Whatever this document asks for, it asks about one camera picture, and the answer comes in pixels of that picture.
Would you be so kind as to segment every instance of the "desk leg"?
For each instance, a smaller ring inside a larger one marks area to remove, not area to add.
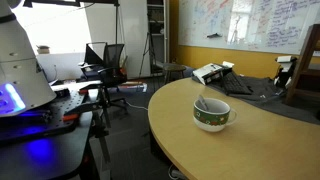
[[[87,142],[82,163],[79,168],[80,179],[100,180],[99,172],[94,161],[90,143]]]

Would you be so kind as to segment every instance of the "whiteboard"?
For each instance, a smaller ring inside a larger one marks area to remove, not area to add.
[[[318,23],[320,0],[179,0],[179,44],[186,46],[300,54]]]

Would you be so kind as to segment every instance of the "table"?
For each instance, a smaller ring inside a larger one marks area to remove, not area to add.
[[[201,94],[227,102],[237,122],[217,133],[193,122]],[[190,78],[151,98],[150,128],[161,149],[189,179],[319,179],[320,126],[256,108]]]
[[[76,89],[85,85],[68,87]],[[90,91],[89,100],[96,97],[97,91]],[[0,147],[0,179],[66,179],[77,174],[82,179],[93,179],[92,176],[98,176],[88,142],[91,123],[92,112],[86,112],[72,132]]]

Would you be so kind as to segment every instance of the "wooden desk surface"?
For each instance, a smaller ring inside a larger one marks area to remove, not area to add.
[[[193,122],[201,94],[227,102],[238,121],[217,133]],[[189,179],[319,179],[320,126],[228,97],[190,78],[159,89],[149,103],[151,130]]]

